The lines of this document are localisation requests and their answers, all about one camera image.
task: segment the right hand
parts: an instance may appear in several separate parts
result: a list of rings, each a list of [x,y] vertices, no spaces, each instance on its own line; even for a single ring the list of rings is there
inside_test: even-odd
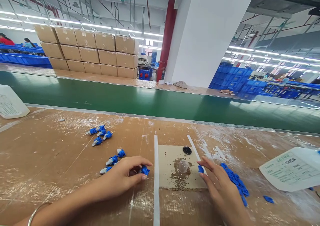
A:
[[[213,182],[207,175],[200,173],[207,184],[209,193],[217,210],[228,226],[253,226],[249,215],[243,205],[237,186],[230,181],[226,171],[206,157],[197,161],[203,167],[214,173],[216,180]]]

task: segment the white pillar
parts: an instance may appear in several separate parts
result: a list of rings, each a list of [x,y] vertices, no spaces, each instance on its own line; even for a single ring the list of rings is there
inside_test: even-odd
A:
[[[208,88],[251,0],[182,0],[165,81]]]

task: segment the white plastic container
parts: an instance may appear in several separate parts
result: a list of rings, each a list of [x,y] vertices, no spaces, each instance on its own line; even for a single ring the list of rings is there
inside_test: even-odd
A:
[[[30,110],[8,85],[0,84],[0,115],[5,119],[26,116]]]
[[[295,147],[259,167],[277,189],[293,192],[320,185],[320,151]]]

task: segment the stack of cardboard boxes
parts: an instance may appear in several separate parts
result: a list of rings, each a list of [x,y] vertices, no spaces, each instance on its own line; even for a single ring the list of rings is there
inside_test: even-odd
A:
[[[35,30],[54,69],[137,78],[139,44],[133,38],[42,25]]]

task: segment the silver bangle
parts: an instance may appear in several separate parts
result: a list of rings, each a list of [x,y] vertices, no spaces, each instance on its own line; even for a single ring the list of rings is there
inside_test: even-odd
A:
[[[45,205],[45,204],[51,204],[51,203],[45,202],[45,203],[41,204],[39,207],[37,207],[37,208],[33,211],[33,213],[31,214],[31,216],[30,216],[30,219],[29,219],[29,221],[28,221],[28,226],[31,226],[31,222],[32,222],[34,216],[36,215],[36,212],[39,210],[39,208],[41,208],[41,207],[42,207],[43,205]]]

